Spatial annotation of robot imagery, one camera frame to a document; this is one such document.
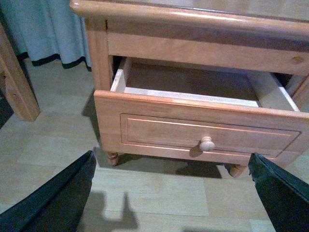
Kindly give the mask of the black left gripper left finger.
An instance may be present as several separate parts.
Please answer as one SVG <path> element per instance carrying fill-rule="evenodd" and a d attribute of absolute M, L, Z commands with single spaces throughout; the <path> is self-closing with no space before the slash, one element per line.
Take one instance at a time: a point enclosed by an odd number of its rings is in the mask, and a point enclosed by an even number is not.
<path fill-rule="evenodd" d="M 2 232 L 74 232 L 92 187 L 96 158 L 89 150 L 0 215 Z"/>

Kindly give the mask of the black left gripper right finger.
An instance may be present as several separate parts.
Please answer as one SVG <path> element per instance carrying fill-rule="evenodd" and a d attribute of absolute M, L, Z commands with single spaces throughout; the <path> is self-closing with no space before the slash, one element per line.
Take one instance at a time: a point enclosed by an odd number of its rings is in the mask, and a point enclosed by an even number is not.
<path fill-rule="evenodd" d="M 309 230 L 309 185 L 258 153 L 249 171 L 258 196 L 277 232 Z"/>

